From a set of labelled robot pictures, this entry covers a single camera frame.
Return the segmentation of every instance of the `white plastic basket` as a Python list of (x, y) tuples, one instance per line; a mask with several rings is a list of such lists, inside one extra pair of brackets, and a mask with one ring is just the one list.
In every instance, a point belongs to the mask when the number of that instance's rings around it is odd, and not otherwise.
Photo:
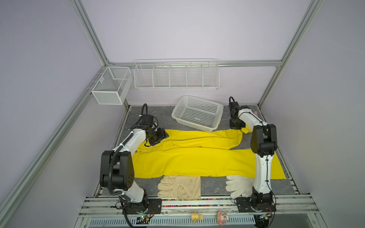
[(91, 92), (99, 104), (123, 104), (133, 77), (129, 67), (108, 66)]
[(222, 104), (198, 97), (182, 96), (171, 116), (179, 124), (212, 132), (218, 128), (222, 113)]

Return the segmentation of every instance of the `vented metal panel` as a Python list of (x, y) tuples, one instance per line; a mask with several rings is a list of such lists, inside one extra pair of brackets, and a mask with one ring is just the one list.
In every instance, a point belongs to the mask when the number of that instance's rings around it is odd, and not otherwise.
[[(137, 216), (130, 218), (130, 222), (135, 227), (145, 227), (146, 225), (136, 225)], [(252, 225), (255, 224), (253, 215), (229, 215), (229, 222), (226, 225)], [(191, 216), (155, 216), (151, 219), (149, 227), (162, 227), (162, 226), (180, 226), (180, 227), (204, 227), (211, 225), (218, 225), (215, 215), (206, 215), (204, 220), (198, 220), (194, 222), (191, 220)], [(128, 227), (125, 218), (123, 217), (101, 217), (93, 218), (89, 227)]]

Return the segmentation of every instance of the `work glove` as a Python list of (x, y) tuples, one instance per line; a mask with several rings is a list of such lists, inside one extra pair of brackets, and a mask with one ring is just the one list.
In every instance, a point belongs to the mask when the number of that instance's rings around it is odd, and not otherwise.
[(231, 198), (237, 197), (249, 197), (252, 194), (254, 178), (243, 177), (240, 175), (230, 175), (226, 177), (229, 181), (226, 181), (226, 190), (231, 193)]
[(200, 199), (200, 177), (164, 176), (158, 184), (160, 198)]

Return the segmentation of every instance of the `metal base plate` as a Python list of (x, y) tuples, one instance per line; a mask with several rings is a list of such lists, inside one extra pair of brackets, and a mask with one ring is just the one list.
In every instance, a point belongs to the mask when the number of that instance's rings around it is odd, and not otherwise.
[[(270, 210), (266, 207), (265, 209), (257, 209), (253, 210), (251, 207), (251, 197), (238, 197), (236, 198), (238, 212), (270, 212)], [(271, 212), (276, 211), (276, 207), (274, 205), (270, 206)]]
[[(144, 214), (161, 214), (162, 200), (161, 199), (148, 199), (148, 210)], [(140, 215), (137, 213), (131, 204), (127, 204), (126, 214), (128, 215)]]

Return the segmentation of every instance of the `white glove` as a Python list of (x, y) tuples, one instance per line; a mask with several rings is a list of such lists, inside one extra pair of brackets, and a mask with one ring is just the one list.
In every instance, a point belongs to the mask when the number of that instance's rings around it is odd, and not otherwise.
[(226, 177), (226, 190), (231, 193), (231, 198), (236, 199), (239, 196), (249, 197), (252, 194), (254, 178), (243, 177), (240, 175), (230, 175)]

